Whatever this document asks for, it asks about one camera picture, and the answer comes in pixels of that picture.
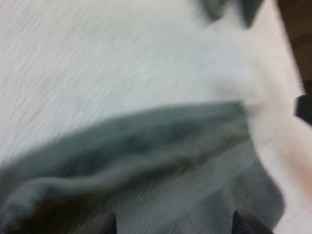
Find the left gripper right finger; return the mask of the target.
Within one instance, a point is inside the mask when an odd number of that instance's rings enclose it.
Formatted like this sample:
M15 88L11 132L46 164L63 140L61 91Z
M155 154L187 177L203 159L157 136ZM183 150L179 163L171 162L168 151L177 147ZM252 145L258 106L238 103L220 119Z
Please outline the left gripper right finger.
M232 218L231 234L273 234L251 213L236 210Z

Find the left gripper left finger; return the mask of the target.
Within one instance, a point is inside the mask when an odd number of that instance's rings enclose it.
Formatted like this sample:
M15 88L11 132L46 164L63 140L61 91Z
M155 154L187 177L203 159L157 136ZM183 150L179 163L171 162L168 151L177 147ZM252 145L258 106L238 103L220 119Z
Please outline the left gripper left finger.
M74 234L116 234L116 216L113 212L101 212L80 224Z

